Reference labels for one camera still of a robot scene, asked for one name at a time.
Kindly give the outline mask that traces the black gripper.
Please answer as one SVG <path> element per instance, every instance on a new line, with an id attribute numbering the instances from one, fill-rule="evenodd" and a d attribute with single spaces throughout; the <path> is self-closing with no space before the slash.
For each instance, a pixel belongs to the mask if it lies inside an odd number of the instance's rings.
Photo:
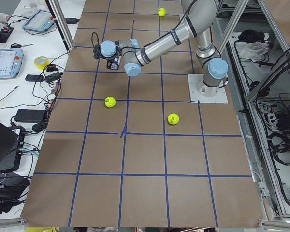
<path id="1" fill-rule="evenodd" d="M 108 69 L 113 69 L 113 60 L 108 59 L 106 63 Z"/>

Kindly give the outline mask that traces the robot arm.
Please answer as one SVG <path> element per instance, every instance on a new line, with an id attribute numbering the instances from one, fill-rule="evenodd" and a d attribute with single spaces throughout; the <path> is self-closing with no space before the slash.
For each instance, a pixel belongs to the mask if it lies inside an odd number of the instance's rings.
<path id="1" fill-rule="evenodd" d="M 196 39 L 196 57 L 204 69 L 201 81 L 203 87 L 218 88 L 228 71 L 228 64 L 218 57 L 213 45 L 210 26 L 213 23 L 217 6 L 213 0 L 182 0 L 185 10 L 180 22 L 160 38 L 141 47 L 136 39 L 120 41 L 105 40 L 94 47 L 94 58 L 107 60 L 107 68 L 117 70 L 120 57 L 126 74 L 138 76 L 142 67 L 166 54 L 188 39 Z"/>

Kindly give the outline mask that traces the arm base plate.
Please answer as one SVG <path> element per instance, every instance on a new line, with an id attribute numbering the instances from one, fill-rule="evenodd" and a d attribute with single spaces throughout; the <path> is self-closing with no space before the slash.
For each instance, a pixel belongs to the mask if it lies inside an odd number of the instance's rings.
<path id="1" fill-rule="evenodd" d="M 203 82 L 203 74 L 188 74 L 190 101 L 192 103 L 228 104 L 225 87 L 209 87 Z"/>

